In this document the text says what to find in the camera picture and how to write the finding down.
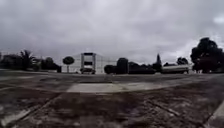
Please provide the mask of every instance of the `ground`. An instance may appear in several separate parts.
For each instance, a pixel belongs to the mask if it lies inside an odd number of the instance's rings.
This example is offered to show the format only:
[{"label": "ground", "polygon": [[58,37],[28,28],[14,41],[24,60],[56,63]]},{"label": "ground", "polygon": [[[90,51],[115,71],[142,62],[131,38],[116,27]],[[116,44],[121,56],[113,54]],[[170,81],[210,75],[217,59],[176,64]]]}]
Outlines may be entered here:
[{"label": "ground", "polygon": [[0,70],[0,127],[223,128],[223,78]]}]

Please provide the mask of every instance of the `tree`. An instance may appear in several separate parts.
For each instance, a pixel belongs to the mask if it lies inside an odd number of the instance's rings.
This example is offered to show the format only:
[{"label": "tree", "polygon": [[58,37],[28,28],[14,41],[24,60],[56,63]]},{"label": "tree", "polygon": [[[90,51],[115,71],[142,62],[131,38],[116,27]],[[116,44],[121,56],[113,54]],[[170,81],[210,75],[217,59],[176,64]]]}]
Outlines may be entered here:
[{"label": "tree", "polygon": [[117,74],[127,74],[128,73],[128,59],[119,58],[117,61]]},{"label": "tree", "polygon": [[41,60],[41,68],[44,70],[58,70],[59,67],[51,57]]},{"label": "tree", "polygon": [[22,69],[22,58],[16,54],[4,55],[1,66],[9,69]]},{"label": "tree", "polygon": [[106,65],[104,67],[104,72],[106,74],[114,74],[114,73],[116,73],[116,66],[114,66],[114,65]]},{"label": "tree", "polygon": [[74,58],[71,56],[67,56],[63,59],[63,63],[67,65],[67,72],[69,72],[69,65],[73,64],[75,62]]},{"label": "tree", "polygon": [[222,49],[218,48],[217,44],[208,37],[202,38],[191,53],[194,68],[198,71],[202,70],[203,73],[215,71],[222,67],[224,63],[223,57]]},{"label": "tree", "polygon": [[156,70],[156,72],[161,72],[162,70],[162,61],[160,55],[157,54],[156,62],[152,65],[152,68]]},{"label": "tree", "polygon": [[35,57],[32,56],[31,52],[28,50],[21,51],[20,56],[22,58],[22,69],[27,70]]},{"label": "tree", "polygon": [[188,64],[188,60],[186,59],[186,58],[182,58],[182,57],[179,57],[178,59],[177,59],[177,64],[178,65],[185,65],[185,64]]}]

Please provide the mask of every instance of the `gray cloud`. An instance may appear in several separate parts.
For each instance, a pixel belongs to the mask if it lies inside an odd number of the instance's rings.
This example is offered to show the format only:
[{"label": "gray cloud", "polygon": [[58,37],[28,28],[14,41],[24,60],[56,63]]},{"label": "gray cloud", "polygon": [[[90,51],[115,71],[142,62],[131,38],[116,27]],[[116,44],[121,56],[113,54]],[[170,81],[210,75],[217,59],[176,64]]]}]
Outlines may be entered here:
[{"label": "gray cloud", "polygon": [[0,0],[0,50],[60,60],[86,50],[152,63],[189,58],[203,36],[223,45],[222,0]]}]

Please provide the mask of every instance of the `crack in pavement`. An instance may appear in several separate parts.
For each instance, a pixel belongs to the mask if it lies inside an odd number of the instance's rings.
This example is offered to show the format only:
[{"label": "crack in pavement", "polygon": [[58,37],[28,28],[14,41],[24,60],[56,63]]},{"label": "crack in pavement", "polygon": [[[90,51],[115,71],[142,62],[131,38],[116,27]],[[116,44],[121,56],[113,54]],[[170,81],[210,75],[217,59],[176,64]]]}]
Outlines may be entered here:
[{"label": "crack in pavement", "polygon": [[52,97],[51,99],[49,99],[48,101],[46,101],[43,105],[41,105],[40,107],[37,107],[36,109],[30,111],[29,113],[27,113],[26,115],[24,115],[23,117],[19,118],[18,120],[16,120],[15,122],[13,122],[12,124],[9,124],[8,126],[6,126],[6,128],[13,128],[15,127],[20,121],[22,121],[23,119],[29,117],[32,114],[37,113],[39,110],[41,110],[42,108],[48,106],[49,104],[51,104],[53,101],[55,101],[58,97],[60,97],[63,93],[59,93],[56,96]]}]

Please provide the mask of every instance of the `puddle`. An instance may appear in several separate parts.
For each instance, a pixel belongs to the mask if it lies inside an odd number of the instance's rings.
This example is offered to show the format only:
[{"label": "puddle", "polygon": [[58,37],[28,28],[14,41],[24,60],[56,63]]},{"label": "puddle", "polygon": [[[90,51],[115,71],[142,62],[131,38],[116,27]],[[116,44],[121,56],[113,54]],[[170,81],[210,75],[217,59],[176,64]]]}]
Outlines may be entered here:
[{"label": "puddle", "polygon": [[1,119],[1,125],[6,126],[7,124],[24,117],[29,112],[30,111],[23,110],[23,111],[20,111],[19,113],[16,113],[16,114],[13,114],[13,115],[8,115],[8,116],[4,117],[3,119]]}]

